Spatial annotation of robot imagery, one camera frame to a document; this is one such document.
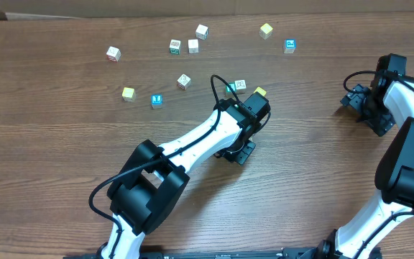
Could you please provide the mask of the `yellow top duck block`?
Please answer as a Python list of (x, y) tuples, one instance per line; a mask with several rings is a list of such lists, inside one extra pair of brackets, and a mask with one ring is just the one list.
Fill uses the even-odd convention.
[(266, 94), (267, 94), (267, 92), (263, 88), (261, 88), (261, 87), (256, 87), (256, 89), (254, 90), (254, 92), (255, 93), (258, 93), (258, 94), (260, 94), (262, 96), (266, 96)]

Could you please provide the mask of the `green L wooden block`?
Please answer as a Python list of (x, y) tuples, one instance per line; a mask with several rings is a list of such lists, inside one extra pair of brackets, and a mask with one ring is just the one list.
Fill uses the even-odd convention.
[(234, 98), (235, 93), (236, 93), (235, 83), (229, 83), (229, 86), (225, 87), (225, 97)]

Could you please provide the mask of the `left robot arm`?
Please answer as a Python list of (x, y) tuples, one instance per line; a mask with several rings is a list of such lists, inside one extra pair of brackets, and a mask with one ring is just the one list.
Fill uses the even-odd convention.
[(244, 164), (255, 148), (252, 136), (269, 118), (268, 100), (254, 92), (245, 101), (219, 100), (205, 122), (176, 140), (140, 143), (119, 174), (105, 182), (113, 229), (96, 258), (138, 258), (144, 237), (173, 210), (189, 173), (211, 156)]

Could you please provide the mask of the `plain I wooden block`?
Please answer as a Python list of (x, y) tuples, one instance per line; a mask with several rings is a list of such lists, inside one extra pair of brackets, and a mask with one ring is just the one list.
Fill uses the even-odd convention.
[(235, 85), (235, 92), (237, 94), (244, 94), (247, 89), (246, 81), (245, 80), (237, 80), (234, 82)]

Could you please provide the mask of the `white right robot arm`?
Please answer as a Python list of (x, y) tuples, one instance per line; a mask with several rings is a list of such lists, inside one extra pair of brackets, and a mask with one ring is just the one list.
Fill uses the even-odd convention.
[(380, 258), (377, 245), (414, 217), (414, 77), (407, 76), (406, 64), (405, 56), (383, 55), (370, 85), (348, 89), (341, 100), (378, 136), (392, 126), (398, 132), (377, 166), (372, 198), (352, 220), (308, 251), (307, 258)]

